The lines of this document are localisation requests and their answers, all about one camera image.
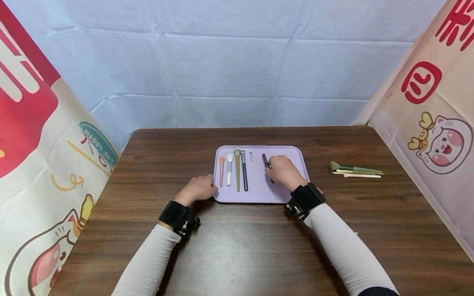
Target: makeup brush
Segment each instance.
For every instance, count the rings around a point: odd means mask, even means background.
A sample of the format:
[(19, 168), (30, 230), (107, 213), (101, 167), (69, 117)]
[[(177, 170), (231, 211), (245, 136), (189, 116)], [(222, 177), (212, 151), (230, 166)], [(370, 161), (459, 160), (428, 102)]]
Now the makeup brush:
[(366, 169), (366, 168), (360, 168), (360, 167), (353, 167), (353, 166), (348, 166), (348, 165), (339, 165), (335, 161), (331, 161), (329, 163), (329, 168), (331, 170), (358, 170), (358, 171), (366, 171), (366, 172), (376, 172), (376, 173), (383, 173), (381, 170), (372, 170), (372, 169)]
[(242, 177), (244, 179), (244, 190), (248, 191), (248, 182), (247, 182), (247, 165), (245, 163), (245, 151), (240, 152), (240, 158), (242, 159)]
[(363, 170), (336, 170), (338, 173), (349, 173), (349, 174), (365, 174), (365, 175), (383, 175), (382, 172), (376, 171), (363, 171)]
[(362, 175), (362, 174), (348, 174), (344, 173), (344, 178), (349, 178), (349, 177), (359, 177), (359, 178), (376, 178), (380, 179), (382, 176), (381, 175)]
[(234, 155), (227, 155), (227, 186), (230, 186), (230, 181), (232, 180), (232, 161), (234, 160)]
[(270, 164), (268, 163), (268, 160), (267, 160), (267, 158), (266, 158), (265, 153), (262, 154), (262, 158), (263, 158), (263, 160), (264, 160), (264, 166), (265, 166), (265, 168), (269, 169), (269, 168), (270, 168)]
[(220, 186), (222, 187), (222, 181), (224, 180), (224, 162), (226, 161), (226, 159), (221, 156), (219, 158), (219, 162), (220, 162)]
[(236, 156), (237, 191), (240, 191), (240, 149), (236, 148), (234, 155)]
[(257, 176), (255, 175), (255, 166), (254, 166), (254, 155), (252, 153), (250, 153), (250, 161), (252, 162), (252, 172), (254, 173), (255, 189), (258, 191)]

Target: lavender tray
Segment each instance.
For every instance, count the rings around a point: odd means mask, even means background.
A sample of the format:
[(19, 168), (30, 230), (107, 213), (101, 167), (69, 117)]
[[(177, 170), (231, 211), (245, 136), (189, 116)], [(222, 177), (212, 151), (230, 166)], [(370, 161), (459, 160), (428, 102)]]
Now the lavender tray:
[[(226, 185), (228, 162), (227, 155), (233, 154), (234, 149), (239, 148), (245, 151), (245, 159), (247, 166), (248, 191), (244, 191), (244, 179), (242, 170), (242, 159), (239, 160), (240, 165), (240, 191), (237, 191), (236, 177), (236, 159), (232, 162), (232, 181), (230, 186)], [(252, 162), (250, 153), (254, 157), (255, 175), (257, 186), (255, 186), (254, 172), (252, 170)], [(265, 174), (265, 166), (262, 154), (265, 153), (267, 159), (274, 155), (286, 155), (301, 175), (309, 180), (308, 171), (304, 164), (303, 154), (294, 146), (222, 146), (216, 151), (216, 159), (214, 163), (214, 184), (218, 186), (219, 192), (214, 195), (216, 201), (221, 203), (261, 203), (261, 204), (285, 204), (291, 196), (289, 191), (280, 184), (274, 184)], [(220, 186), (220, 162), (219, 158), (223, 156), (224, 161), (224, 180), (222, 187)]]

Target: yellow cartoon figure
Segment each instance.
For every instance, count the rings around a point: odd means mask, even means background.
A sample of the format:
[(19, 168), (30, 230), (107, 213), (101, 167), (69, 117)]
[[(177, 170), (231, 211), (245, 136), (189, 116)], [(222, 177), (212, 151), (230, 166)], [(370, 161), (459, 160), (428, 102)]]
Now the yellow cartoon figure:
[(433, 117), (421, 114), (421, 133), (412, 137), (408, 149), (416, 151), (425, 166), (436, 174), (449, 174), (456, 170), (468, 156), (472, 142), (471, 127), (457, 118)]
[[(72, 209), (63, 221), (32, 237), (20, 247), (7, 269), (7, 296), (25, 295), (26, 288), (31, 296), (49, 293), (93, 208), (92, 196), (87, 194), (80, 216)], [(50, 247), (39, 253), (38, 250), (44, 250), (45, 245)]]

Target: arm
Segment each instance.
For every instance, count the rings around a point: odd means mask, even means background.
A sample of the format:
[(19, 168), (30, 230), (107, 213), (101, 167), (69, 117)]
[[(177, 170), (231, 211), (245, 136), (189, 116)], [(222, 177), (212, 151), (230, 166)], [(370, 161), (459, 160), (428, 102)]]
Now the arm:
[[(208, 199), (217, 192), (212, 182), (212, 175), (192, 178), (174, 200), (191, 206), (195, 200)], [(158, 222), (125, 268), (112, 296), (155, 296), (171, 251), (180, 240), (172, 227)]]
[[(270, 163), (266, 173), (290, 192), (308, 183), (286, 156), (274, 156)], [(318, 236), (351, 296), (398, 295), (377, 258), (327, 204), (312, 209), (305, 224)]]

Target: black wrist strap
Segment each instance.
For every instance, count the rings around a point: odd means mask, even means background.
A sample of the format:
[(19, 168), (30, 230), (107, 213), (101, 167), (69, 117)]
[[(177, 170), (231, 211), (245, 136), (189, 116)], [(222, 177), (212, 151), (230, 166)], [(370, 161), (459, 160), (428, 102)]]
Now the black wrist strap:
[(290, 214), (297, 214), (302, 220), (310, 214), (310, 210), (326, 202), (321, 190), (313, 183), (298, 186), (292, 193), (292, 198), (285, 205), (285, 210)]
[(191, 215), (190, 208), (171, 200), (164, 208), (160, 217), (161, 222), (173, 228), (173, 232), (183, 237), (190, 229), (197, 229), (201, 220)]

